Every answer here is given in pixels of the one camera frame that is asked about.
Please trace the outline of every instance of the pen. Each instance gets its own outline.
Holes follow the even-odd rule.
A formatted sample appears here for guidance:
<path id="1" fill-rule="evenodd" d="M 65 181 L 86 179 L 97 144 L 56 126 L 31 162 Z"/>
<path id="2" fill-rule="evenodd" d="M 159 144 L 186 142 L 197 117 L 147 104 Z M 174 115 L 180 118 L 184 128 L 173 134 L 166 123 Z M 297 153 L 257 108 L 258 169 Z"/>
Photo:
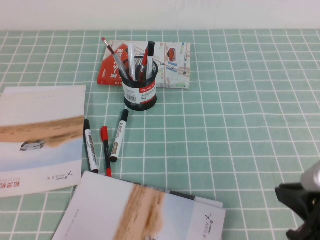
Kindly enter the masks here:
<path id="1" fill-rule="evenodd" d="M 144 52 L 144 56 L 142 59 L 142 64 L 141 64 L 141 68 L 140 68 L 140 72 L 139 72 L 139 82 L 143 82 L 146 78 L 145 78 L 145 71 L 147 68 L 147 57 L 148 57 L 148 48 L 145 49 Z"/>
<path id="2" fill-rule="evenodd" d="M 84 120 L 84 137 L 85 137 L 86 151 L 88 153 L 91 172 L 98 174 L 99 168 L 97 164 L 94 142 L 92 140 L 92 134 L 90 130 L 90 121 L 88 119 Z"/>
<path id="3" fill-rule="evenodd" d="M 109 154 L 109 137 L 108 137 L 107 126 L 103 126 L 101 128 L 100 133 L 101 133 L 101 140 L 103 142 L 103 149 L 104 149 L 105 175 L 111 178 L 112 172 L 111 172 L 111 162 L 110 162 L 110 154 Z"/>
<path id="4" fill-rule="evenodd" d="M 121 115 L 121 120 L 119 122 L 119 127 L 118 131 L 116 132 L 112 152 L 111 152 L 111 157 L 110 160 L 111 162 L 115 163 L 118 160 L 120 149 L 121 149 L 121 144 L 124 139 L 124 134 L 125 134 L 125 129 L 127 125 L 127 120 L 128 120 L 128 115 L 129 111 L 127 109 L 122 111 Z"/>
<path id="5" fill-rule="evenodd" d="M 155 42 L 148 42 L 148 57 L 147 57 L 147 67 L 146 67 L 146 79 L 150 79 L 152 77 L 152 63 L 154 61 L 155 54 Z"/>
<path id="6" fill-rule="evenodd" d="M 102 41 L 105 43 L 106 47 L 109 49 L 110 53 L 112 54 L 116 64 L 118 65 L 119 67 L 119 71 L 121 71 L 122 75 L 123 76 L 128 76 L 126 70 L 125 70 L 125 65 L 124 63 L 121 61 L 120 57 L 118 54 L 116 54 L 114 52 L 114 50 L 112 49 L 112 47 L 108 44 L 107 40 L 105 37 L 102 38 Z"/>
<path id="7" fill-rule="evenodd" d="M 128 45 L 128 62 L 130 76 L 132 77 L 133 81 L 136 81 L 135 46 L 132 42 L 130 42 Z"/>

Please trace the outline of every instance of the red car image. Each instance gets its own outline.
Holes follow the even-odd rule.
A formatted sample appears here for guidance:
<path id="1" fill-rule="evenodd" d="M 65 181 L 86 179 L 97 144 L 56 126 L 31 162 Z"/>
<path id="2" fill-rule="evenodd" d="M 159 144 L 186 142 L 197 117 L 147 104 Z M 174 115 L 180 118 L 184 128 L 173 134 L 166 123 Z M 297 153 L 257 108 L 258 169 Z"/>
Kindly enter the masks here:
<path id="1" fill-rule="evenodd" d="M 174 62 L 176 60 L 176 50 L 174 48 L 169 49 L 168 58 L 169 58 L 170 62 Z"/>

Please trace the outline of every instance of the brochure cover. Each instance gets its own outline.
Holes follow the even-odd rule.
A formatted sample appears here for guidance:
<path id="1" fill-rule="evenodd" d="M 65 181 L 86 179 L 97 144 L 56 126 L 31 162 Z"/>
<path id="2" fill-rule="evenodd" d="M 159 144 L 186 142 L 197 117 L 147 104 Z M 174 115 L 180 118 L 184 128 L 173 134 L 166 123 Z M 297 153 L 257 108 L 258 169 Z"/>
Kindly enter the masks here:
<path id="1" fill-rule="evenodd" d="M 110 40 L 108 44 L 122 61 L 128 59 L 128 44 L 131 41 Z M 144 56 L 147 41 L 133 41 L 135 56 Z M 189 89 L 191 43 L 155 42 L 153 60 L 159 71 L 155 82 L 157 88 Z M 102 85 L 122 85 L 118 65 L 110 51 L 106 49 L 97 83 Z"/>
<path id="2" fill-rule="evenodd" d="M 53 240 L 220 240 L 220 207 L 86 171 Z"/>
<path id="3" fill-rule="evenodd" d="M 10 87 L 0 98 L 0 198 L 81 182 L 86 86 Z"/>

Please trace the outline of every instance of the red marker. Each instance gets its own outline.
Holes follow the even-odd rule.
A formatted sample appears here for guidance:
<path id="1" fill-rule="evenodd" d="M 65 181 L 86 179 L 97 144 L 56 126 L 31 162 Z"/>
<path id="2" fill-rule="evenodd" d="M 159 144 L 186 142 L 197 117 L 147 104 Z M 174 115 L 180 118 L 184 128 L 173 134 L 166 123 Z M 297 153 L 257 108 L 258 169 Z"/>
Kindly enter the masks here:
<path id="1" fill-rule="evenodd" d="M 146 70 L 147 70 L 147 61 L 148 61 L 148 48 L 145 49 L 140 72 L 139 72 L 139 78 L 138 82 L 143 82 L 146 79 Z"/>
<path id="2" fill-rule="evenodd" d="M 109 154 L 109 137 L 108 137 L 107 126 L 103 126 L 101 128 L 100 133 L 101 133 L 101 140 L 103 142 L 103 148 L 104 148 L 105 174 L 111 178 L 112 172 L 111 172 L 111 162 L 110 162 L 110 154 Z"/>

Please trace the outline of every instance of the black mesh pen holder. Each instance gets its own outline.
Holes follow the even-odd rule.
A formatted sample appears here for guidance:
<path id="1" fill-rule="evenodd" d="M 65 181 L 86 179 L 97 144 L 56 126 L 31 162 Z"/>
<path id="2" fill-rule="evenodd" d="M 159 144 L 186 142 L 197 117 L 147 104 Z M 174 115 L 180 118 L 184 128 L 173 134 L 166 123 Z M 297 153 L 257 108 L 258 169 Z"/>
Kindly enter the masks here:
<path id="1" fill-rule="evenodd" d="M 135 63 L 135 79 L 139 79 L 141 64 L 143 56 L 136 56 Z M 128 73 L 128 59 L 124 62 L 124 67 Z M 124 91 L 124 103 L 128 108 L 135 111 L 145 111 L 152 108 L 157 102 L 157 86 L 156 76 L 158 74 L 158 65 L 155 61 L 152 62 L 152 77 L 142 82 L 133 81 L 129 79 L 129 74 L 123 76 L 121 71 L 120 77 L 122 78 L 122 87 Z"/>

